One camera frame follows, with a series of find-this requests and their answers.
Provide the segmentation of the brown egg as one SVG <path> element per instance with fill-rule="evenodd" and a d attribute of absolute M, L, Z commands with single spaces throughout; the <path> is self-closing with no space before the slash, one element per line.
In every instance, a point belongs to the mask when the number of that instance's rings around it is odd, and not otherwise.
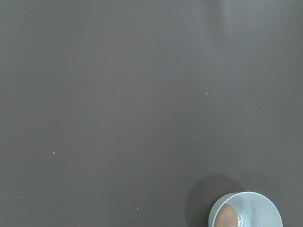
<path fill-rule="evenodd" d="M 237 227 L 238 216 L 237 212 L 230 204 L 224 204 L 219 210 L 215 223 L 215 227 Z"/>

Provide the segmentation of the white round bowl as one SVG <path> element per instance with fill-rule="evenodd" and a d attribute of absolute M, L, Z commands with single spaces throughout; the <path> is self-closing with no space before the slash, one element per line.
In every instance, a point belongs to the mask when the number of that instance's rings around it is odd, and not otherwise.
<path fill-rule="evenodd" d="M 234 192 L 219 198 L 212 206 L 208 226 L 214 227 L 216 216 L 224 204 L 233 206 L 238 216 L 238 227 L 282 227 L 280 213 L 274 203 L 256 192 Z"/>

